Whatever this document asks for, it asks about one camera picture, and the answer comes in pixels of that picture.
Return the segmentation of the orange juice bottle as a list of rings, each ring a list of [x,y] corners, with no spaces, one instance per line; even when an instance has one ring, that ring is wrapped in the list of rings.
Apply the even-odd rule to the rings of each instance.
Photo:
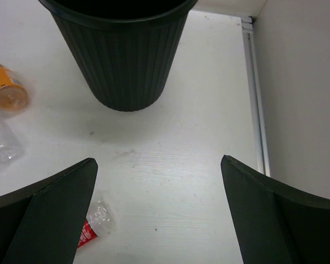
[[[29,103],[29,95],[16,74],[0,64],[0,109],[20,111]]]

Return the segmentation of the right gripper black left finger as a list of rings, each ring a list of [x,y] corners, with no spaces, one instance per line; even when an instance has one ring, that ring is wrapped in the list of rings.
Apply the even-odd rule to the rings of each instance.
[[[0,263],[73,263],[97,171],[86,158],[0,196]]]

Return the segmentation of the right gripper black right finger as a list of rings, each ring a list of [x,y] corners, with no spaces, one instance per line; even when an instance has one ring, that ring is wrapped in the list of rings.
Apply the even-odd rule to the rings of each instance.
[[[232,156],[223,156],[221,171],[244,263],[330,263],[330,199]]]

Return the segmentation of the clear crushed plastic bottle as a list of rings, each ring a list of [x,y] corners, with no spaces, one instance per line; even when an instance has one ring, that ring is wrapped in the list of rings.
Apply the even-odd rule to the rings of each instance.
[[[0,171],[24,154],[24,148],[6,122],[0,118]]]

